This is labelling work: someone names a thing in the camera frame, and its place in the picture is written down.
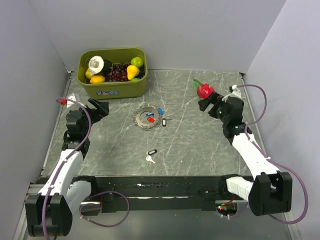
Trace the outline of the red key tag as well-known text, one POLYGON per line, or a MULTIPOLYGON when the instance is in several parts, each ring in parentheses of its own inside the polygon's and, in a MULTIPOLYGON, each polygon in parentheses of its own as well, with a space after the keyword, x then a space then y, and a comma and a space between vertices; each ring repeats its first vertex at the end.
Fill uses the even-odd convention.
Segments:
POLYGON ((152 118, 152 117, 148 117, 147 120, 148 120, 150 123, 154 123, 154 122, 155 122, 155 119, 152 118))

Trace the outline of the blue key tag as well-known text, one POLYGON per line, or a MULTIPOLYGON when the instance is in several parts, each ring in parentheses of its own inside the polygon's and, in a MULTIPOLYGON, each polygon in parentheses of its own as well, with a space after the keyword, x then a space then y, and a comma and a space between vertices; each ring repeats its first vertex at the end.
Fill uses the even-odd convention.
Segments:
POLYGON ((164 114, 164 112, 163 112, 163 110, 162 110, 161 108, 158 108, 157 110, 158 110, 158 113, 159 113, 160 115, 163 115, 163 114, 164 114))

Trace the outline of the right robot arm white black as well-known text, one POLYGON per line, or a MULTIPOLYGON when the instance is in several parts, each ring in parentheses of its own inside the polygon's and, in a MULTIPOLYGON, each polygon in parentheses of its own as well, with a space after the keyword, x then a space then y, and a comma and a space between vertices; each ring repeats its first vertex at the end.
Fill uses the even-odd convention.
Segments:
POLYGON ((237 174, 221 178, 218 193, 223 199, 237 195, 246 200, 255 216, 286 213, 292 206, 293 180, 288 172, 280 171, 258 150, 257 142, 243 122, 244 102, 234 96, 217 92, 198 102, 200 111, 213 105, 208 114, 222 122, 222 132, 245 161, 253 180, 237 174))

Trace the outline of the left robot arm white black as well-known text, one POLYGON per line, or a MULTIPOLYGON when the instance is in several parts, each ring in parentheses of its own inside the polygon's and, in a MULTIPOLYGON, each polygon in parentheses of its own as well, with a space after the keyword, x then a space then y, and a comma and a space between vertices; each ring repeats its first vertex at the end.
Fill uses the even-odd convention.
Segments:
POLYGON ((109 115, 107 101, 88 99, 93 108, 79 102, 74 94, 56 101, 69 109, 60 157, 44 186, 25 201, 28 234, 46 240, 67 236, 82 201, 98 197, 95 177, 75 175, 89 151, 92 125, 109 115))

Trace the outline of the black key tag with key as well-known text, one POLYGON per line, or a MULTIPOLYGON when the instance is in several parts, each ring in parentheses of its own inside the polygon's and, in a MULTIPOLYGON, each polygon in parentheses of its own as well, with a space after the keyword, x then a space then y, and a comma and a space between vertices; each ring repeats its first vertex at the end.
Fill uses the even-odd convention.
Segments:
POLYGON ((155 155, 158 151, 156 149, 150 150, 146 152, 146 161, 151 162, 153 164, 156 164, 156 162, 153 160, 153 155, 155 155))

